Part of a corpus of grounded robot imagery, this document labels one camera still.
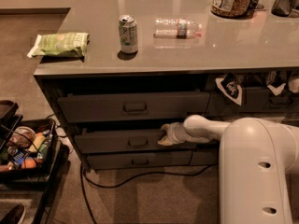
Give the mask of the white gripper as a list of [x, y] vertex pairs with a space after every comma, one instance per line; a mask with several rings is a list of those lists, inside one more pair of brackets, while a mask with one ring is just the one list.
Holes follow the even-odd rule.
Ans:
[[174, 122], [171, 124], [164, 124], [161, 130], [167, 132], [167, 136], [163, 136], [157, 143], [161, 146], [169, 147], [173, 144], [181, 144], [188, 140], [189, 135], [186, 133], [182, 123]]

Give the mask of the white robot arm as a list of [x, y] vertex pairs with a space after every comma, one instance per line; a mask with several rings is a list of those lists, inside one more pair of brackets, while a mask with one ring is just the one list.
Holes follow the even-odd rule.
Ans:
[[299, 128], [266, 119], [199, 115], [162, 126], [162, 146], [220, 142], [221, 224], [293, 224], [286, 174], [299, 167]]

